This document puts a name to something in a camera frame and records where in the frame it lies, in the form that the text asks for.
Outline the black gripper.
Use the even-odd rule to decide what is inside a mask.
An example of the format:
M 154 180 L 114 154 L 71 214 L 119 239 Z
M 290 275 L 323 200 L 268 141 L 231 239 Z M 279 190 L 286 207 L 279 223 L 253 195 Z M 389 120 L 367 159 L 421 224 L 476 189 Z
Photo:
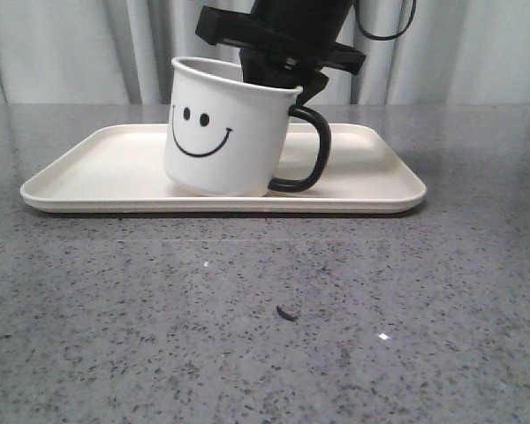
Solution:
M 303 106 L 329 82 L 319 70 L 356 74 L 365 60 L 337 42 L 351 8 L 346 0 L 256 1 L 249 13 L 204 6 L 195 33 L 210 45 L 238 48 L 245 83 L 300 88 L 295 103 Z

